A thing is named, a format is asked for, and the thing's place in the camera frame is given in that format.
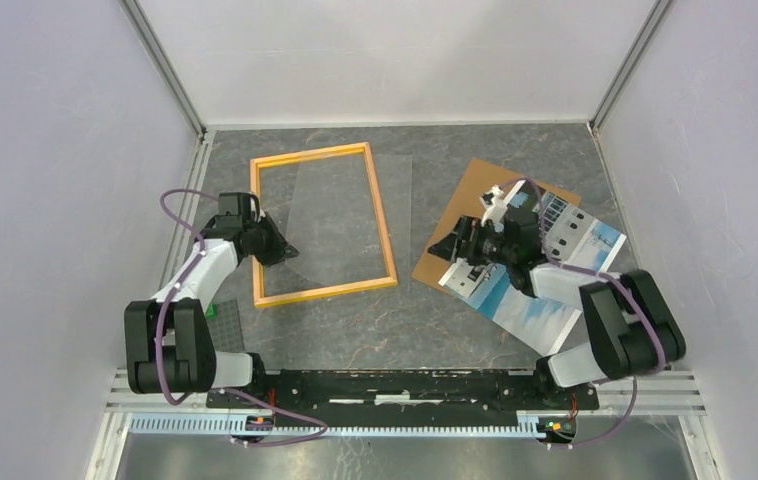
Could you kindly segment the printed building photo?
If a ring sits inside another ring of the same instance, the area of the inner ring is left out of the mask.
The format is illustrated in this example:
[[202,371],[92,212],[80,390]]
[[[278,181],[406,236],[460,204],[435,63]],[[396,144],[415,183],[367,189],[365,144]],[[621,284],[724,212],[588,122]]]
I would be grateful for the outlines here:
[[538,214],[544,263],[532,270],[534,295],[516,290],[502,265],[472,266],[459,256],[438,284],[542,356],[558,352],[580,317],[581,276],[556,283],[548,259],[593,271],[607,270],[625,235],[543,187],[524,180],[502,187],[509,206]]

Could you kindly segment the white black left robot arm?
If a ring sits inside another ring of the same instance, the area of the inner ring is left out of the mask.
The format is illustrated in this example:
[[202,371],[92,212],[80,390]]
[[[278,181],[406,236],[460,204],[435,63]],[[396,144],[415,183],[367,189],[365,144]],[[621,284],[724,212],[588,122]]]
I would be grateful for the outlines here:
[[173,277],[153,296],[124,311],[128,385],[136,394],[162,394],[176,405],[193,393],[231,387],[245,407],[261,405],[268,379],[257,357],[215,348],[206,313],[227,278],[251,258],[273,266],[298,256],[251,192],[216,196],[217,213],[201,229],[178,219],[193,247]]

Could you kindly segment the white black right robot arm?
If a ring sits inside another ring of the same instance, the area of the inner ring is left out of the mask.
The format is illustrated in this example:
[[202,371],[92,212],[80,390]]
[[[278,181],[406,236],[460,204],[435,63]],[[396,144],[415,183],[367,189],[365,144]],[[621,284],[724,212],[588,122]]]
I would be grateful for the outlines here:
[[580,384],[656,373],[685,340],[652,275],[561,261],[537,212],[462,216],[427,253],[447,262],[440,286],[533,348],[532,392],[546,408]]

